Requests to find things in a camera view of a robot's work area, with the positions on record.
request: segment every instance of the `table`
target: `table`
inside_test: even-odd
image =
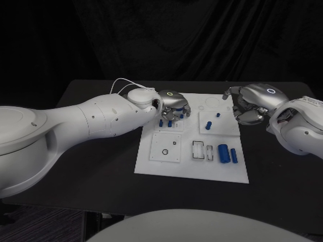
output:
[[[73,80],[57,107],[109,93],[112,81]],[[155,90],[221,94],[243,82],[139,81]],[[312,96],[305,84],[268,83],[289,99]],[[115,91],[125,83],[116,82]],[[141,128],[73,146],[47,175],[4,203],[136,215],[161,209],[200,209],[259,220],[286,230],[323,234],[323,160],[289,153],[265,124],[239,126],[249,184],[133,174]]]

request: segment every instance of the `white board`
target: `white board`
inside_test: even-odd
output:
[[[221,100],[221,95],[194,93],[181,94],[188,101],[191,109],[190,117],[185,117],[184,115],[181,120],[181,130],[174,128],[167,129],[167,120],[162,121],[162,128],[158,129],[159,118],[155,118],[155,120],[148,122],[148,124],[142,127],[133,173],[249,183],[239,133],[236,132],[237,123],[231,115],[231,98],[227,97],[226,100]],[[203,113],[204,115],[201,116],[206,117],[207,115],[203,121],[198,118],[198,112],[211,112],[211,114]],[[216,113],[220,113],[219,118],[211,117]],[[204,134],[200,133],[200,127],[206,126],[207,121],[210,121],[207,120],[208,118],[214,118],[214,120],[211,120],[210,130],[206,130],[208,133]],[[227,132],[226,129],[221,131],[216,130],[216,121],[221,122],[223,125],[227,125],[231,131]],[[159,153],[162,147],[169,145],[165,141],[165,144],[155,146],[156,148],[154,147],[151,151],[151,140],[154,134],[172,134],[180,136],[180,162],[174,160],[149,160],[151,152]],[[204,153],[206,146],[211,146],[213,160],[207,160],[206,158],[203,160],[193,159],[193,141],[203,142]],[[219,162],[217,145],[220,144],[226,144],[227,149],[234,148],[237,163],[230,162],[223,164]]]

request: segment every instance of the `cable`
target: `cable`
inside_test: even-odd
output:
[[[312,101],[315,101],[315,102],[323,103],[323,101],[319,101],[319,100],[317,100],[317,99],[314,99],[314,98],[311,98],[311,97],[306,97],[306,96],[302,96],[302,97],[308,98],[309,100],[312,100]]]
[[[118,78],[115,81],[113,81],[113,83],[112,83],[112,87],[113,87],[113,84],[115,84],[115,82],[118,81],[118,80],[125,80],[125,81],[128,81],[128,82],[131,82],[129,80],[126,80],[125,78]],[[133,82],[131,82],[136,87],[139,87],[139,88],[144,88],[144,89],[146,89],[148,91],[151,90],[149,88],[146,88],[146,87],[144,87],[142,85],[139,85],[139,84],[136,84],[136,83],[133,83]]]
[[[120,88],[120,90],[118,91],[116,94],[119,94],[119,92],[122,91],[122,89],[123,89],[126,86],[129,86],[129,85],[133,85],[133,83],[126,84],[126,85]]]

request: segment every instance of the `black backdrop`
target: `black backdrop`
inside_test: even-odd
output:
[[[118,77],[302,81],[323,99],[323,0],[0,0],[0,105]]]

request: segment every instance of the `small blue block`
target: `small blue block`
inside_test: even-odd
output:
[[[234,149],[230,149],[230,155],[231,155],[231,162],[237,163]]]
[[[206,127],[204,127],[206,130],[210,129],[210,125],[211,125],[211,122],[208,121],[207,124],[206,124]]]
[[[220,161],[220,163],[229,163],[230,162],[230,157],[229,157],[229,151],[227,151],[227,146],[226,145],[219,145],[217,146],[217,153],[219,153],[219,161]]]

